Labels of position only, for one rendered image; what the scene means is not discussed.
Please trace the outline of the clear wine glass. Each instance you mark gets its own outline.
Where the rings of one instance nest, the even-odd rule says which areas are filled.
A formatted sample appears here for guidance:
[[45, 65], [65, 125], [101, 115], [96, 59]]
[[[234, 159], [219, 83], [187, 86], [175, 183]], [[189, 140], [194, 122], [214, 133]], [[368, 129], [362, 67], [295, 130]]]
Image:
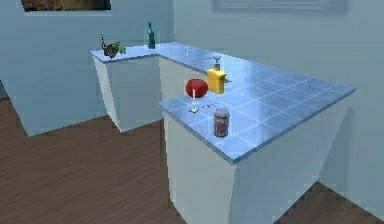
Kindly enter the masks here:
[[196, 107], [195, 99], [196, 99], [196, 91], [195, 89], [192, 89], [192, 108], [190, 109], [190, 112], [192, 113], [196, 113], [199, 111], [199, 108]]

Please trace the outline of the red tomato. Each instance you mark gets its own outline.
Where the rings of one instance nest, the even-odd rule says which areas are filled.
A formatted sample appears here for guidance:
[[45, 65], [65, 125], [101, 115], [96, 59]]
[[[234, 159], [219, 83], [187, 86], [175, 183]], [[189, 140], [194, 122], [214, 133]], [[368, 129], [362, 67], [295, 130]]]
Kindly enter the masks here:
[[190, 97], [202, 98], [208, 91], [208, 84], [202, 79], [190, 79], [186, 84], [186, 93]]

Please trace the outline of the red and white can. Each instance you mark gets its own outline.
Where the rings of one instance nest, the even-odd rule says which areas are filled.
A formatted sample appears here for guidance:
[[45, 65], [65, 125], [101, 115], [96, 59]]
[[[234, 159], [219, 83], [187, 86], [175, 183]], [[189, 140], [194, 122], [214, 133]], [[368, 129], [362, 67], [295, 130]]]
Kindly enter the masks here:
[[230, 113], [226, 108], [217, 108], [214, 113], [214, 135], [226, 137], [229, 129]]

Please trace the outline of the yellow soap dispenser bottle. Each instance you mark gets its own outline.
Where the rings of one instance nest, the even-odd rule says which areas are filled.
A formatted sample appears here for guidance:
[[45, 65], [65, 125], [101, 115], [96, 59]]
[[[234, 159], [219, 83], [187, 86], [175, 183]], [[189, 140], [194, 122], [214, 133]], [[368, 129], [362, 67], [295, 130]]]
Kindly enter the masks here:
[[226, 73], [221, 69], [220, 56], [214, 56], [214, 66], [206, 71], [208, 76], [208, 89], [216, 94], [224, 92]]

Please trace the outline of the white counter with blue tiled top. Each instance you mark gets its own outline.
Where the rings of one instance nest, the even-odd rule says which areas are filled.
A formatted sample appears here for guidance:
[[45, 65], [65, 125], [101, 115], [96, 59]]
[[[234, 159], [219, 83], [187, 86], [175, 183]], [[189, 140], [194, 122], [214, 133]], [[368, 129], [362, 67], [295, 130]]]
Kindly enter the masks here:
[[[95, 50], [104, 105], [120, 131], [163, 119], [170, 199], [187, 224], [273, 224], [318, 179], [353, 88], [221, 55], [222, 94], [195, 99], [216, 53], [180, 43]], [[226, 137], [214, 113], [229, 110]]]

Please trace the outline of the green glass bottle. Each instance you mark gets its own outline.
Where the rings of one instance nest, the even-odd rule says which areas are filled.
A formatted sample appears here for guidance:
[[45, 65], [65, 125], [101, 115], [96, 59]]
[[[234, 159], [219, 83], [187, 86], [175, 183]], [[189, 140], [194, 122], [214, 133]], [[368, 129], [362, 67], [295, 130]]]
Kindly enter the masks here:
[[148, 39], [148, 48], [155, 49], [155, 34], [152, 29], [152, 23], [148, 22], [148, 30], [147, 30], [147, 39]]

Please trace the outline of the brown and green plant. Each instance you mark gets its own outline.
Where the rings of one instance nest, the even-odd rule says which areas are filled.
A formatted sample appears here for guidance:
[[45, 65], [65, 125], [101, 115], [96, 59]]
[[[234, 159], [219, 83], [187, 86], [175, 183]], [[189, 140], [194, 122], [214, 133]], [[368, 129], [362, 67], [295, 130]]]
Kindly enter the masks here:
[[126, 48], [121, 45], [119, 42], [115, 42], [112, 44], [107, 45], [104, 41], [104, 37], [101, 37], [101, 47], [103, 49], [103, 53], [105, 56], [108, 56], [110, 59], [113, 59], [116, 57], [118, 53], [125, 54]]

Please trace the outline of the pale framed window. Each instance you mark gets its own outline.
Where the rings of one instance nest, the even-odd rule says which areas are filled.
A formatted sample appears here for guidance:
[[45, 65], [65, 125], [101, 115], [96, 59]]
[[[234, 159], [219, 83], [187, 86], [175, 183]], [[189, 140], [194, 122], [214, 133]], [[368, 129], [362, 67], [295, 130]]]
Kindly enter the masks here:
[[212, 0], [216, 12], [336, 13], [349, 9], [350, 0]]

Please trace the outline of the brown framed picture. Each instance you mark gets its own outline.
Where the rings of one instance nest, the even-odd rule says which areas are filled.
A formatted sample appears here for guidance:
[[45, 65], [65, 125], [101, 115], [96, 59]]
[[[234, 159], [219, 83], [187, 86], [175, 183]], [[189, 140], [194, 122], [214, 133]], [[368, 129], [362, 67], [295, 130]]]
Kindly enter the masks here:
[[111, 0], [20, 0], [25, 12], [32, 11], [106, 11]]

